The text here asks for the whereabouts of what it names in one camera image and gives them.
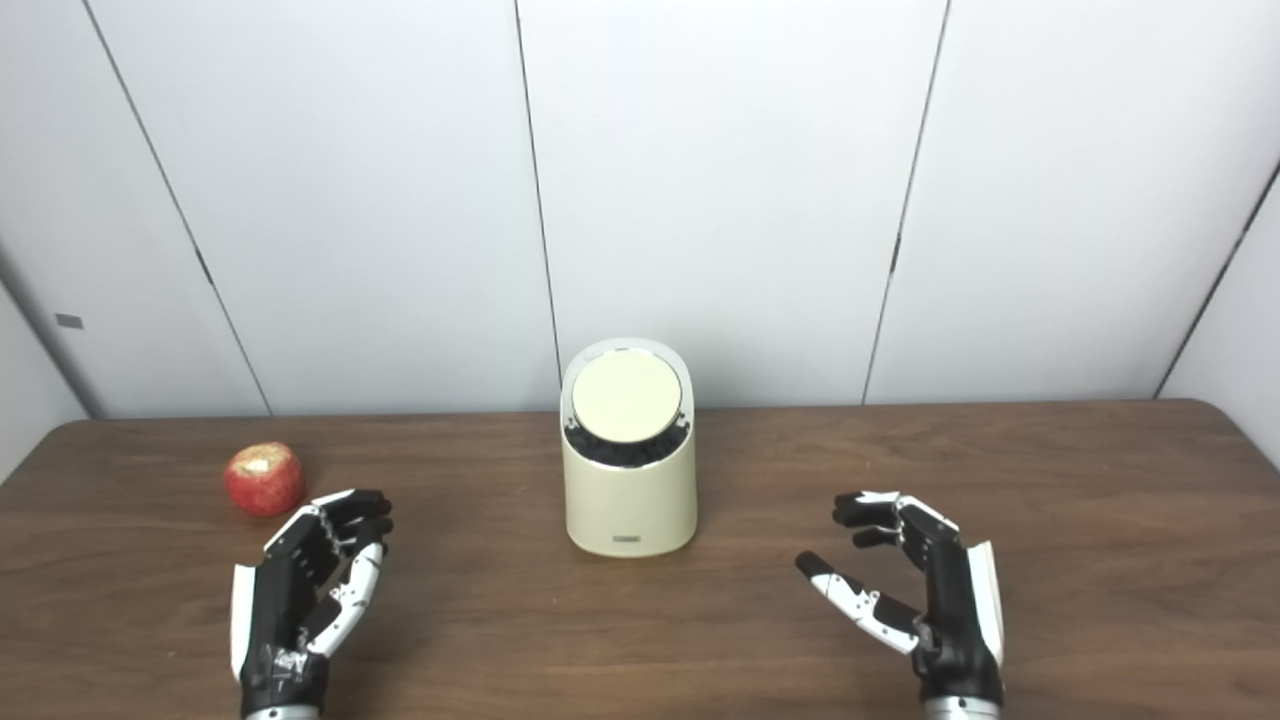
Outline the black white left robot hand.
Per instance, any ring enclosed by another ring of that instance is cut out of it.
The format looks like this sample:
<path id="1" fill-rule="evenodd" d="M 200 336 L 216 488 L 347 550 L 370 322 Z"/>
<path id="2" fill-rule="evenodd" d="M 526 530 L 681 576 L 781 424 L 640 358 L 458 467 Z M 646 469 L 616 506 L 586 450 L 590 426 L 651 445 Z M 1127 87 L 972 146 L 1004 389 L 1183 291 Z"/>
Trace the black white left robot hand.
<path id="1" fill-rule="evenodd" d="M 236 565 L 230 670 L 242 719 L 320 719 L 332 659 L 369 610 L 394 523 L 379 489 L 346 489 L 306 503 Z"/>

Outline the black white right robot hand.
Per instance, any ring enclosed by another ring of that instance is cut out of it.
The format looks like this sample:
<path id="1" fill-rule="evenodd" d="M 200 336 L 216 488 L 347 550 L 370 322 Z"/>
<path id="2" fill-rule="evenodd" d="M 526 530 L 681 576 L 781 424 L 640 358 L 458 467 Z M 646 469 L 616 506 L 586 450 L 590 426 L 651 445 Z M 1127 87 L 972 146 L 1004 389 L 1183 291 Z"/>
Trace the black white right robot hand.
<path id="1" fill-rule="evenodd" d="M 959 525 L 897 491 L 838 495 L 832 518 L 854 532 L 860 550 L 900 548 L 925 578 L 925 607 L 873 591 L 810 551 L 795 559 L 808 583 L 869 637 L 910 660 L 925 717 L 998 719 L 1005 634 L 992 543 L 964 544 Z"/>

